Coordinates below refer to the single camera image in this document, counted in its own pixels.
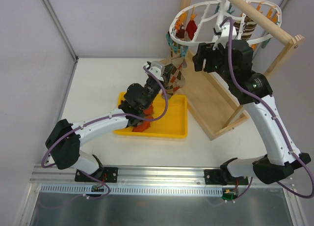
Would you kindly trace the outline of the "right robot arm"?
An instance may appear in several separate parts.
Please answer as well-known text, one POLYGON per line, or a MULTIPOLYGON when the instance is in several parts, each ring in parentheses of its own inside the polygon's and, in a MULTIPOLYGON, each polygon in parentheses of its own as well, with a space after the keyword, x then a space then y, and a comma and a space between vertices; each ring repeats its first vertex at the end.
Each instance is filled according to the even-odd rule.
POLYGON ((229 91, 252 118, 266 148, 257 159, 233 158, 221 165, 220 178, 232 184, 240 176, 255 176, 264 184, 289 177, 294 170, 311 161, 289 137, 276 108, 267 78, 252 70, 253 49, 244 40, 232 40, 232 46, 200 43, 192 58, 195 71, 217 73, 229 91))

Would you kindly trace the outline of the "grey argyle sock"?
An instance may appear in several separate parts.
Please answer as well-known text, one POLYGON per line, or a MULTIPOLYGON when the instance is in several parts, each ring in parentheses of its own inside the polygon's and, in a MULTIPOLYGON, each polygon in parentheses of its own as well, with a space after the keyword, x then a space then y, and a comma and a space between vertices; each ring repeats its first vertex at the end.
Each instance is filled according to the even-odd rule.
POLYGON ((185 85, 185 77, 183 76, 182 70, 187 67, 187 63, 185 58, 180 55, 175 57, 169 56, 160 62, 165 65, 164 72, 169 72, 165 90, 167 98, 170 99, 185 85))

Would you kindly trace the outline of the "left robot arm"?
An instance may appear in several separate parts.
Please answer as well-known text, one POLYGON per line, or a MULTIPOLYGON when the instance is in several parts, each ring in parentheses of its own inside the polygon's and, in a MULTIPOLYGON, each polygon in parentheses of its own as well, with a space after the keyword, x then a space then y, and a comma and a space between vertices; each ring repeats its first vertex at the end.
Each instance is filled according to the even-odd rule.
POLYGON ((47 152, 41 166, 47 168, 45 162, 51 156, 54 160, 51 167, 57 166, 60 170, 73 167, 91 181, 104 180, 105 170, 99 158, 84 153, 80 148, 108 132, 137 127, 155 120, 146 112, 160 92, 166 94, 171 72, 165 68, 159 70, 152 64, 146 64, 144 71, 148 74, 145 85, 131 84, 121 104, 108 114, 76 123, 70 123, 66 119, 58 121, 45 142, 47 152))

